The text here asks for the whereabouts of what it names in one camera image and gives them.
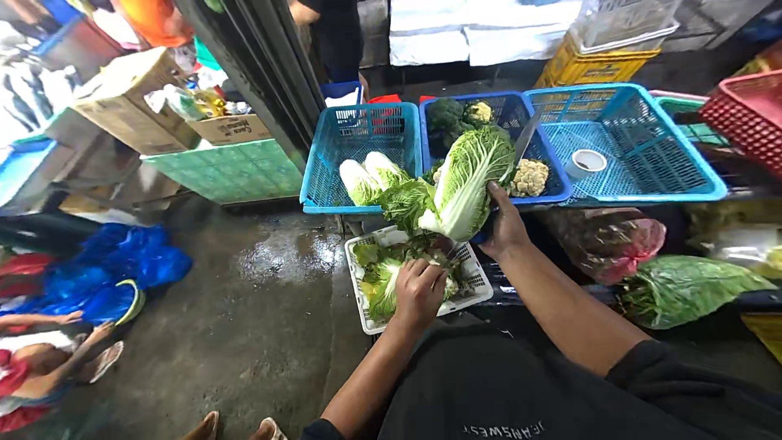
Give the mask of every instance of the black shirt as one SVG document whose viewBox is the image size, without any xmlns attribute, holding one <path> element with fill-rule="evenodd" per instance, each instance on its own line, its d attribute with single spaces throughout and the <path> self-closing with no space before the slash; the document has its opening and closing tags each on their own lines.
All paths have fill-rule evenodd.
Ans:
<svg viewBox="0 0 782 440">
<path fill-rule="evenodd" d="M 328 77 L 334 82 L 358 81 L 364 40 L 357 0 L 300 0 L 321 14 L 312 24 L 314 42 Z"/>
<path fill-rule="evenodd" d="M 305 440 L 342 436 L 327 421 Z M 441 330 L 414 354 L 380 439 L 782 438 L 782 396 L 638 344 L 605 379 L 488 326 Z"/>
</svg>

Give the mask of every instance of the puddle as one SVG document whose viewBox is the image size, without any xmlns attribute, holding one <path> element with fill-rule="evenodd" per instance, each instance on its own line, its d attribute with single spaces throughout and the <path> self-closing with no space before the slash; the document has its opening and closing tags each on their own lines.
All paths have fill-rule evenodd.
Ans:
<svg viewBox="0 0 782 440">
<path fill-rule="evenodd" d="M 277 231 L 240 252 L 234 264 L 243 280 L 297 283 L 331 273 L 343 257 L 342 245 L 337 234 Z"/>
</svg>

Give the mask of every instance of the yellow plastic crate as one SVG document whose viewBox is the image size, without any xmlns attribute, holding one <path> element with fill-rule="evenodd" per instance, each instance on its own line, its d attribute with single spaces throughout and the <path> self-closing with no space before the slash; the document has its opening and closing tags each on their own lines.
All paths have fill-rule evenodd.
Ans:
<svg viewBox="0 0 782 440">
<path fill-rule="evenodd" d="M 543 69 L 535 88 L 628 81 L 647 60 L 657 56 L 660 51 L 661 49 L 615 51 L 580 55 L 570 33 L 567 33 L 554 58 L 549 60 Z"/>
</svg>

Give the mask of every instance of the cardboard box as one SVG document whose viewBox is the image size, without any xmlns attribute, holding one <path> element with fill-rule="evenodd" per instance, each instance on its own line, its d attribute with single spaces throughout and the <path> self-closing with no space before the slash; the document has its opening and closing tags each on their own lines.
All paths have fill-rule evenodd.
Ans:
<svg viewBox="0 0 782 440">
<path fill-rule="evenodd" d="M 271 139 L 266 125 L 255 114 L 213 117 L 203 121 L 189 121 L 188 124 L 212 145 Z"/>
<path fill-rule="evenodd" d="M 191 150 L 199 137 L 185 120 L 168 106 L 155 113 L 144 100 L 178 84 L 180 72 L 166 48 L 121 56 L 84 85 L 71 107 L 141 154 Z"/>
</svg>

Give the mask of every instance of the blue plastic bag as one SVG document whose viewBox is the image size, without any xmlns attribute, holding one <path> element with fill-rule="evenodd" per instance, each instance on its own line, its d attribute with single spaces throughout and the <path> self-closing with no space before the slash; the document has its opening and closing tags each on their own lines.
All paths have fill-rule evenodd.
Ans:
<svg viewBox="0 0 782 440">
<path fill-rule="evenodd" d="M 134 298 L 135 290 L 127 284 L 103 287 L 84 304 L 81 318 L 96 326 L 109 321 L 116 322 L 127 313 Z"/>
<path fill-rule="evenodd" d="M 116 321 L 135 298 L 132 287 L 116 286 L 118 282 L 135 280 L 139 289 L 173 283 L 192 266 L 190 257 L 168 246 L 161 226 L 107 223 L 82 243 L 82 249 L 72 261 L 50 265 L 44 295 L 11 312 L 65 315 L 82 310 L 82 319 L 93 325 Z"/>
</svg>

